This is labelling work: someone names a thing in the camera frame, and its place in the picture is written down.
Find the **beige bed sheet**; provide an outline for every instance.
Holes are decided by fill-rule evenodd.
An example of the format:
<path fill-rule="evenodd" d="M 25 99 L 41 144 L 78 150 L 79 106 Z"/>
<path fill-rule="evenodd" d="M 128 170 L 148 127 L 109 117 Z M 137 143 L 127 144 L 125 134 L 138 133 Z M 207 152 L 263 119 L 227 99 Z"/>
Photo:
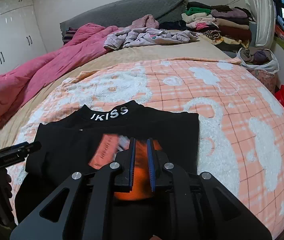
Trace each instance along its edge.
<path fill-rule="evenodd" d="M 13 145 L 20 127 L 24 126 L 31 112 L 61 83 L 69 77 L 76 77 L 81 71 L 103 69 L 118 63 L 136 62 L 139 60 L 156 60 L 174 57 L 196 57 L 208 59 L 229 59 L 224 52 L 214 45 L 199 38 L 199 41 L 178 45 L 155 45 L 146 47 L 125 48 L 107 53 L 83 66 L 65 74 L 55 82 L 43 88 L 33 99 L 26 103 L 0 130 L 0 149 Z"/>

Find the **gray headboard cover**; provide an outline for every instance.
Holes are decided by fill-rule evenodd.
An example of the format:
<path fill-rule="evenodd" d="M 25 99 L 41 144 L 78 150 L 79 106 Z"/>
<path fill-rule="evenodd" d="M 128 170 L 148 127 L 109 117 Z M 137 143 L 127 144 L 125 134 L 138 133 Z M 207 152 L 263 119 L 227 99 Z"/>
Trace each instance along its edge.
<path fill-rule="evenodd" d="M 152 14 L 159 23 L 174 22 L 182 19 L 185 9 L 186 0 L 121 0 L 77 15 L 60 23 L 60 28 L 64 36 L 69 27 L 79 28 L 87 23 L 126 27 L 146 14 Z"/>

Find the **silver screw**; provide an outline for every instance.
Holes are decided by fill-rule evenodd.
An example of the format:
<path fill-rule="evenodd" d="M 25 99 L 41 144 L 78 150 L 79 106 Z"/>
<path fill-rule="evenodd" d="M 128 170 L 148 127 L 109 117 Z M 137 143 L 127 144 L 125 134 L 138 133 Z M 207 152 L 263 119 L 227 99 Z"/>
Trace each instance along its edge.
<path fill-rule="evenodd" d="M 202 173 L 202 178 L 203 179 L 210 179 L 212 177 L 211 173 L 208 172 L 203 172 Z"/>
<path fill-rule="evenodd" d="M 119 164 L 119 163 L 111 163 L 111 164 L 110 164 L 110 168 L 111 168 L 111 169 L 117 169 L 118 167 L 120 167 L 120 164 Z"/>
<path fill-rule="evenodd" d="M 174 168 L 174 164 L 173 163 L 165 163 L 164 164 L 164 168 L 171 170 Z"/>
<path fill-rule="evenodd" d="M 79 179 L 82 177 L 82 174 L 79 172 L 75 172 L 72 174 L 72 179 Z"/>

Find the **white curtain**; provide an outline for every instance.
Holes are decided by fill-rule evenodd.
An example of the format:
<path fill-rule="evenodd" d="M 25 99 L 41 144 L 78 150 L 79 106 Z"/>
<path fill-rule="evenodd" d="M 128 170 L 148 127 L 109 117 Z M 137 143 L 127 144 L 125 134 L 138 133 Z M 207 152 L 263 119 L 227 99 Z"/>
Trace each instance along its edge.
<path fill-rule="evenodd" d="M 275 30 L 275 8 L 273 0 L 245 0 L 254 20 L 257 22 L 255 46 L 269 49 Z"/>

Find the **pink comforter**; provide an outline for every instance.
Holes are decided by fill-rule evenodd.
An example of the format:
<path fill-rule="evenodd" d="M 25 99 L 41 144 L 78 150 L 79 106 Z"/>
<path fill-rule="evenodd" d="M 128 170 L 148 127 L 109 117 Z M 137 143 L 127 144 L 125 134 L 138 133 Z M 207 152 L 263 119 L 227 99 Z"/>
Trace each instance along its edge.
<path fill-rule="evenodd" d="M 0 75 L 0 128 L 43 87 L 110 51 L 103 44 L 107 35 L 116 30 L 116 26 L 105 28 L 88 23 L 61 49 Z"/>

